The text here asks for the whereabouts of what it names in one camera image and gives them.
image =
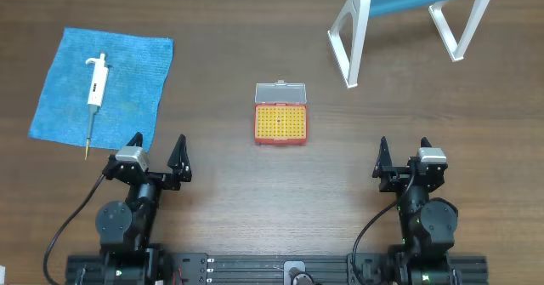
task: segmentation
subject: cable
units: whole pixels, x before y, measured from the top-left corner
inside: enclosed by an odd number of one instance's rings
[[[59,239],[60,233],[62,233],[62,231],[66,228],[66,226],[70,223],[70,221],[74,219],[79,214],[79,212],[82,211],[85,205],[87,205],[87,202],[91,199],[96,189],[99,188],[99,185],[100,183],[102,183],[103,179],[104,179],[104,175],[101,174],[99,178],[96,180],[96,183],[94,183],[93,189],[91,189],[91,191],[88,193],[85,200],[83,200],[83,203],[79,206],[79,208],[76,209],[74,213],[70,215],[70,217],[68,217],[65,223],[62,224],[62,226],[57,231],[57,234],[55,234],[53,239],[51,240],[51,243],[49,244],[47,251],[45,251],[45,255],[43,256],[43,275],[48,280],[48,282],[52,285],[59,285],[59,284],[55,282],[53,278],[51,278],[48,272],[48,259],[49,259],[49,255],[51,254],[51,250],[53,249],[54,244],[57,242],[57,239]]]
[[[412,183],[414,183],[414,178],[416,177],[416,167],[415,167],[415,165],[413,163],[411,163],[411,165],[410,165],[410,172],[411,172],[411,174],[410,174],[410,183],[408,183],[408,186],[406,187],[405,192],[403,192],[402,195],[397,200],[393,201],[393,203],[389,204],[386,208],[382,209],[382,211],[380,211],[380,213],[376,214],[376,216],[374,216],[365,225],[363,230],[359,233],[359,235],[355,239],[354,249],[353,249],[353,251],[351,253],[351,263],[352,263],[352,266],[354,267],[355,278],[357,278],[357,281],[359,281],[360,285],[365,285],[365,283],[363,282],[363,280],[359,276],[359,271],[358,271],[358,268],[357,268],[357,264],[355,264],[355,253],[357,252],[357,247],[359,247],[360,239],[363,237],[363,235],[365,235],[366,231],[371,227],[371,225],[373,225],[376,222],[376,220],[378,220],[380,217],[382,217],[382,215],[387,213],[387,211],[389,211],[389,209],[399,205],[399,203],[402,201],[402,199],[404,199],[404,197],[408,193],[408,190],[410,189]]]

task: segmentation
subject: tabletop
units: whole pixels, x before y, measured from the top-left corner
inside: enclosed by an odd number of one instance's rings
[[[492,284],[541,280],[544,265],[544,0],[491,0],[452,63],[425,8],[372,19],[359,87],[346,89],[326,31],[345,0],[0,0],[0,265],[9,283],[45,283],[43,253],[105,166],[107,150],[27,136],[66,26],[170,37],[150,167],[187,136],[193,180],[162,195],[151,240],[177,252],[347,254],[394,196],[371,177],[379,141],[394,164],[426,136],[443,148],[459,208],[453,253],[484,254]],[[473,0],[445,7],[459,36]],[[349,31],[343,34],[349,37]],[[256,83],[305,83],[306,145],[255,145]],[[128,187],[105,181],[49,261],[96,254],[98,209]],[[395,212],[361,251],[400,241]]]

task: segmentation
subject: white stand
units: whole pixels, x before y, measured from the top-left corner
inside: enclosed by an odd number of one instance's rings
[[[428,7],[428,11],[431,13],[431,17],[433,17],[434,24],[439,30],[445,47],[448,49],[451,60],[456,62],[463,59],[465,51],[467,51],[467,47],[470,44],[470,40],[473,38],[474,32],[478,27],[478,23],[482,19],[485,9],[487,8],[487,4],[490,2],[490,0],[474,0],[473,10],[470,13],[470,17],[468,17],[467,26],[465,27],[465,31],[463,32],[458,44],[451,33],[444,14],[442,14],[442,7],[447,2],[447,0],[437,2]]]
[[[357,86],[357,76],[359,75],[360,57],[363,54],[363,45],[365,44],[366,25],[368,24],[368,14],[371,10],[371,0],[348,0],[343,5],[331,30],[327,32],[332,50],[337,59],[338,66],[342,72],[344,81],[348,88]],[[340,39],[340,30],[346,23],[348,14],[351,14],[354,22],[353,40],[351,42],[351,57],[348,59],[346,50]]]

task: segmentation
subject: open box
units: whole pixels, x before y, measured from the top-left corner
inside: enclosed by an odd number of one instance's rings
[[[308,138],[306,85],[258,83],[255,89],[255,141],[269,145],[303,144]]]

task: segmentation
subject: blue mat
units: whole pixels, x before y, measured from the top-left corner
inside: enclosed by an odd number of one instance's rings
[[[110,72],[96,114],[91,147],[119,149],[136,132],[149,151],[162,88],[173,57],[173,40],[65,28],[43,86],[28,135],[85,146],[88,92],[94,65],[88,58],[106,52]]]

